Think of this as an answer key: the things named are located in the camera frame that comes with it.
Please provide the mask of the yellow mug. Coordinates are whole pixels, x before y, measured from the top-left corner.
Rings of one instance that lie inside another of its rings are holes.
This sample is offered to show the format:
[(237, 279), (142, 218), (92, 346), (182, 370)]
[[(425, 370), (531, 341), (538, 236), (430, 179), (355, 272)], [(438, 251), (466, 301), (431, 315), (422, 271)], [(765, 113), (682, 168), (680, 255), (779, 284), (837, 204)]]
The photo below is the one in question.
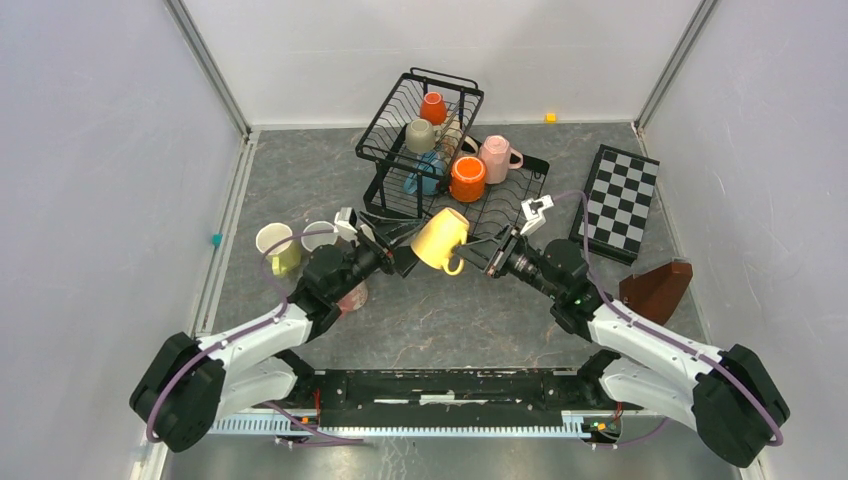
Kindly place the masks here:
[(450, 267), (453, 250), (465, 245), (470, 224), (457, 210), (446, 207), (434, 215), (412, 240), (410, 246), (420, 261), (447, 275), (459, 275), (465, 261), (459, 258), (455, 268)]

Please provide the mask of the pink speckled mug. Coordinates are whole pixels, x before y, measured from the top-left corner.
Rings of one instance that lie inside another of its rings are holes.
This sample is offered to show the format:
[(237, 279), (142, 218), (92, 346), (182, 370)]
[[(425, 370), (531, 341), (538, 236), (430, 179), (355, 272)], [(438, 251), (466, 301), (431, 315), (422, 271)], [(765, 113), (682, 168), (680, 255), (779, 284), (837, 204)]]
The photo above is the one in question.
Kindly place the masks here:
[(343, 296), (337, 302), (337, 305), (343, 313), (353, 312), (364, 306), (368, 300), (368, 295), (367, 284), (363, 281)]

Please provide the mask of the salmon floral mug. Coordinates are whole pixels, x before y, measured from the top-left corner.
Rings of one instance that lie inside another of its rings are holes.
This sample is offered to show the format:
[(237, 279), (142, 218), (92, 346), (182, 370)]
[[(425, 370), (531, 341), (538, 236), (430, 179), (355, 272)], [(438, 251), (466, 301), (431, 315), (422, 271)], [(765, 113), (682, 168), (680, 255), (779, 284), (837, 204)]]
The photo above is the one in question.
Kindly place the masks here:
[(312, 253), (321, 246), (336, 245), (338, 240), (339, 235), (333, 223), (315, 221), (303, 229), (300, 242), (307, 253)]

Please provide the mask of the pink faceted mug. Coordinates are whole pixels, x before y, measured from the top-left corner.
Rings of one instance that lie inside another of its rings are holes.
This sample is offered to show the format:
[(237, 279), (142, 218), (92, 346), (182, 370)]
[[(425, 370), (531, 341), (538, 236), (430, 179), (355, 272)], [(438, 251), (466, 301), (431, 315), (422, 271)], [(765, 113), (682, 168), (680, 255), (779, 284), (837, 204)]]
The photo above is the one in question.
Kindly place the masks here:
[(480, 145), (478, 158), (486, 166), (485, 183), (502, 183), (508, 172), (521, 168), (524, 163), (522, 153), (515, 150), (502, 135), (490, 135)]

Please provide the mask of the yellow-green faceted mug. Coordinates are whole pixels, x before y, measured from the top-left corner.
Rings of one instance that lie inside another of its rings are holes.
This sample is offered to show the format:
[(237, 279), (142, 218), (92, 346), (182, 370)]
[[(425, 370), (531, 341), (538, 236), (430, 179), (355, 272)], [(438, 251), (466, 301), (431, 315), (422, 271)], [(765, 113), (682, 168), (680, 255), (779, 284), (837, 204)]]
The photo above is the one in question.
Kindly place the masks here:
[(302, 253), (293, 230), (284, 223), (269, 223), (255, 236), (255, 246), (265, 254), (271, 271), (276, 277), (284, 277), (301, 263)]

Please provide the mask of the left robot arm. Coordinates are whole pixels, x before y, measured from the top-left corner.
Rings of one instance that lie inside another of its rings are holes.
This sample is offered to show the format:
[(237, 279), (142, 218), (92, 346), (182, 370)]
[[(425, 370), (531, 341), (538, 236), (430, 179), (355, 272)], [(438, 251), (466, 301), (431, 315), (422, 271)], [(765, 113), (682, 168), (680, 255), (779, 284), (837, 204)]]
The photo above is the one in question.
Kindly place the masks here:
[(213, 423), (264, 402), (306, 405), (314, 381), (284, 351), (327, 332), (339, 301), (378, 270), (407, 275), (416, 263), (405, 241), (421, 219), (387, 218), (343, 208), (336, 227), (347, 246), (321, 245), (306, 260), (292, 293), (267, 313), (222, 333), (194, 339), (184, 332), (160, 347), (129, 398), (151, 443), (173, 452), (196, 444)]

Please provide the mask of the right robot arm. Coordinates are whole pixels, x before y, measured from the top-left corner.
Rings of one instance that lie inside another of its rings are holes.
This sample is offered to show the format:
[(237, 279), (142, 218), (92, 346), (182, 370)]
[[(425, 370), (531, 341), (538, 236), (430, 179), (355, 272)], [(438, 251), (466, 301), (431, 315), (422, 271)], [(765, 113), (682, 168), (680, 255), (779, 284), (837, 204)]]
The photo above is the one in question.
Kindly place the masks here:
[(790, 409), (753, 350), (700, 343), (640, 316), (596, 285), (577, 244), (555, 239), (538, 250), (506, 227), (454, 252), (492, 278), (511, 275), (533, 287), (551, 300), (563, 330), (603, 348), (603, 365), (577, 382), (585, 405), (614, 400), (653, 410), (740, 468), (783, 444)]

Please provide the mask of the orange cup lower rack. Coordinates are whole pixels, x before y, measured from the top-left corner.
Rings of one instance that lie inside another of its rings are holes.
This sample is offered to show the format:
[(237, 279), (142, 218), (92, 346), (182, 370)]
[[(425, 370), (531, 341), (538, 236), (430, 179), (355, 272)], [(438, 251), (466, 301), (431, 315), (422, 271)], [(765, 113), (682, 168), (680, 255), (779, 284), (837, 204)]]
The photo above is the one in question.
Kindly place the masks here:
[(458, 158), (451, 168), (451, 196), (462, 203), (476, 202), (483, 196), (486, 173), (486, 165), (479, 158)]

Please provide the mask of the orange cup rack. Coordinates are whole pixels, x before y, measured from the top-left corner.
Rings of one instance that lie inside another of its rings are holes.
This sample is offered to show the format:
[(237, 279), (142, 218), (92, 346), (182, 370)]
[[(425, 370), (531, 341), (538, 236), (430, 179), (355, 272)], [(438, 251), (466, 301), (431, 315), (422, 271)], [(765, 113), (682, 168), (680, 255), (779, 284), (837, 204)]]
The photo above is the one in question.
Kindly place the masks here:
[(458, 158), (451, 168), (451, 196), (462, 203), (476, 202), (483, 196), (486, 173), (486, 165), (479, 158)]
[(436, 91), (427, 92), (420, 104), (419, 117), (427, 120), (433, 126), (442, 125), (448, 117), (448, 109), (443, 95)]

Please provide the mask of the orange cup top rack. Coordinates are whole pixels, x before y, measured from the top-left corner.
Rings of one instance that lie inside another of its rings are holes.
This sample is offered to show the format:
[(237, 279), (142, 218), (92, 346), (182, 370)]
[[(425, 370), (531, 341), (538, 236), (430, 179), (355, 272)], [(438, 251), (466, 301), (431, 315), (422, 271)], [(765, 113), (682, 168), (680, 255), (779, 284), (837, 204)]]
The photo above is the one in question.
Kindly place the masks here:
[(427, 92), (420, 104), (419, 117), (427, 120), (433, 126), (442, 125), (448, 117), (448, 109), (443, 95), (436, 91)]

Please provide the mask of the blue ribbed mug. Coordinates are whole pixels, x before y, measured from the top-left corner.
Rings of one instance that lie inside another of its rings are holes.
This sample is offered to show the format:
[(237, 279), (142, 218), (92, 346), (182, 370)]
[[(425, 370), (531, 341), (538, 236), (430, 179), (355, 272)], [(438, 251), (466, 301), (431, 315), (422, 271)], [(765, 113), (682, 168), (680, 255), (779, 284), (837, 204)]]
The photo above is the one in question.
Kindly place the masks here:
[(404, 192), (415, 194), (421, 191), (424, 196), (436, 195), (445, 171), (442, 155), (437, 151), (421, 154), (415, 167), (418, 173), (410, 173), (406, 177), (403, 185)]

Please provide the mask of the beige grey mug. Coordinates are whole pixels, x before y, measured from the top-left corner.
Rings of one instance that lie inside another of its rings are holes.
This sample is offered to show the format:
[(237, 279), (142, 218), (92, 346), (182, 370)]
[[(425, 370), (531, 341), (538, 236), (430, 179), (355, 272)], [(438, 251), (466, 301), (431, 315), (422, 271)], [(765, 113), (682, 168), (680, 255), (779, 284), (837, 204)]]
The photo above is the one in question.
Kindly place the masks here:
[(406, 148), (414, 154), (424, 154), (437, 148), (441, 125), (433, 125), (429, 120), (417, 118), (406, 125)]

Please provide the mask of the white patterned mug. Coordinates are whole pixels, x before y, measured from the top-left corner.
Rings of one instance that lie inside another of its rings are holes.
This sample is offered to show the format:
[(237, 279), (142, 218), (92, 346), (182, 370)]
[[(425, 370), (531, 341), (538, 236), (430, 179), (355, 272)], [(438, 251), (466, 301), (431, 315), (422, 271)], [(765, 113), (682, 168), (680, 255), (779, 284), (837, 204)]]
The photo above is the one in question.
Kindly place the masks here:
[(445, 121), (438, 130), (438, 150), (444, 160), (452, 160), (456, 154), (477, 155), (479, 142), (473, 137), (463, 135), (461, 122), (454, 118)]

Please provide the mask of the checkerboard calibration board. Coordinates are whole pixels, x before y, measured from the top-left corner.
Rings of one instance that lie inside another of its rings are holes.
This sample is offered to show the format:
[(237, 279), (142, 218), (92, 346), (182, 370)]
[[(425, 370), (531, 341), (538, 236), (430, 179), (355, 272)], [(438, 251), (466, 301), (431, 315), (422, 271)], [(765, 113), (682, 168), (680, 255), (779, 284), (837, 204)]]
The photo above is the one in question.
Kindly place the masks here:
[(589, 251), (625, 265), (638, 257), (660, 162), (600, 145), (584, 186)]

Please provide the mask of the brown wooden stand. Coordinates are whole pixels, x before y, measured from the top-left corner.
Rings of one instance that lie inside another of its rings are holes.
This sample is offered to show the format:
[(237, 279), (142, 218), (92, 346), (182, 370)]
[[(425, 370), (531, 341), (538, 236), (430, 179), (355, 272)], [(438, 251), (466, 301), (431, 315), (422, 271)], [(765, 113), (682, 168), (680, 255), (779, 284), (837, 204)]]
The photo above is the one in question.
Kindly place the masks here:
[(642, 317), (664, 326), (671, 319), (693, 278), (686, 261), (670, 261), (646, 273), (619, 282), (622, 302)]

